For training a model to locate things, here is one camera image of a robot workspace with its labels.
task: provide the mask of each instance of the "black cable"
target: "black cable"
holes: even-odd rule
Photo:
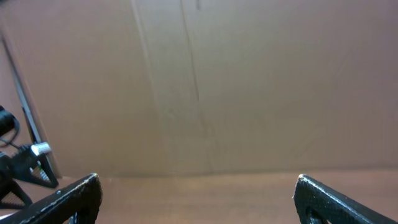
[[[12,143],[10,141],[7,141],[5,139],[0,138],[0,141],[4,142],[5,146],[12,146],[12,147],[14,147],[16,149],[20,149],[21,148],[21,147],[17,146],[16,144],[14,144],[14,143]]]
[[[15,129],[14,135],[10,138],[10,140],[0,139],[0,141],[4,142],[4,144],[0,145],[0,148],[7,147],[7,146],[14,146],[14,147],[17,147],[17,149],[19,148],[14,143],[12,143],[12,142],[14,142],[15,138],[17,138],[17,136],[19,134],[19,122],[15,117],[13,117],[13,120],[14,120],[14,129]]]

